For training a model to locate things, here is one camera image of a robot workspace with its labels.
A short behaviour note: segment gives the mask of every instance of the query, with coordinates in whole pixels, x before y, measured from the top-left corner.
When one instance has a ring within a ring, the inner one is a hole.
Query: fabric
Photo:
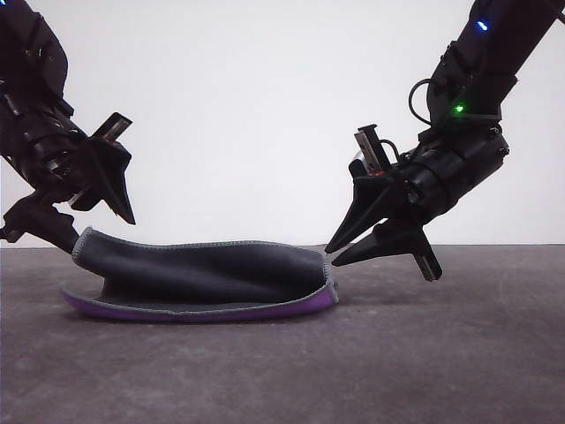
[[[72,258],[104,277],[98,296],[62,289],[79,311],[134,321],[222,322],[308,314],[338,302],[322,254],[246,241],[150,246],[91,228]]]

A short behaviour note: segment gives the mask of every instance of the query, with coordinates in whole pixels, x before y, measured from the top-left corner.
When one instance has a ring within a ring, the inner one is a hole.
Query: led light
[[[483,22],[482,20],[480,20],[479,22],[477,22],[477,27],[479,27],[482,31],[488,31],[488,25]]]

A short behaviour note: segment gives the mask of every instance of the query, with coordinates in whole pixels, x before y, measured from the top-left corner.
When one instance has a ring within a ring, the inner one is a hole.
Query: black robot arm
[[[360,155],[350,165],[354,199],[328,244],[328,253],[373,232],[339,255],[334,264],[413,254],[424,277],[441,277],[441,266],[423,226],[498,170],[509,147],[502,137],[501,102],[516,73],[550,26],[564,21],[565,0],[477,0],[469,22],[448,46],[429,84],[430,129],[418,146],[391,163],[375,132],[359,129]]]
[[[104,200],[134,223],[124,179],[131,155],[117,142],[132,122],[115,113],[88,137],[71,121],[66,55],[25,1],[0,1],[0,37],[0,155],[34,189],[6,213],[0,239],[28,232],[70,252],[73,218],[53,207],[65,201],[90,210]]]

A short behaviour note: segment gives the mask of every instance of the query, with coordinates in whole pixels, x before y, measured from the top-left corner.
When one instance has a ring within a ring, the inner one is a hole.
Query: white backdrop
[[[77,214],[79,230],[158,244],[318,244],[350,205],[352,134],[376,123],[400,148],[415,146],[426,126],[407,94],[460,34],[472,1],[29,3],[69,57],[74,121],[90,133],[114,110],[134,120],[121,141],[133,154],[138,225],[100,205]],[[433,243],[565,242],[564,45],[556,25],[521,70],[503,109],[511,156],[429,225]],[[28,193],[4,166],[3,211]]]

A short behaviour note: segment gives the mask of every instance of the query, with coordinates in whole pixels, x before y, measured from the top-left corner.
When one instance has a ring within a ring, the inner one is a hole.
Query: purple cloth edge
[[[333,306],[336,303],[331,292],[331,287],[326,286],[316,294],[295,302],[271,307],[255,307],[241,310],[217,311],[208,313],[166,313],[145,312],[135,308],[115,307],[89,299],[75,297],[66,291],[61,291],[64,300],[80,311],[82,314],[97,318],[138,321],[138,322],[236,322],[258,321],[266,319],[279,319],[297,315],[311,314]]]

